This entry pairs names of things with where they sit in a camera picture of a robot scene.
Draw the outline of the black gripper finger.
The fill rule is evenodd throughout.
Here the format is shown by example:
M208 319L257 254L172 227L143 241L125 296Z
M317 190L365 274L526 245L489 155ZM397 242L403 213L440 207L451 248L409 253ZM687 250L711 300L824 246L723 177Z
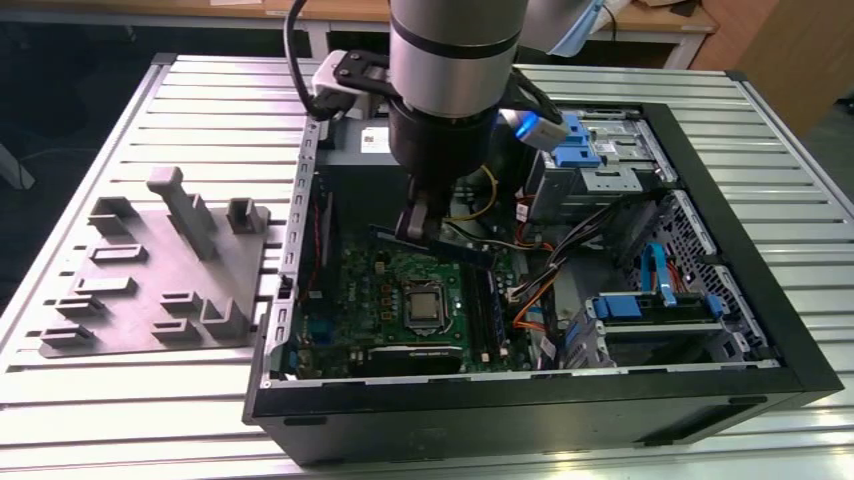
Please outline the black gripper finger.
M444 205L437 197L417 197L405 202L397 224L396 238L412 243L425 243L437 238L444 215Z

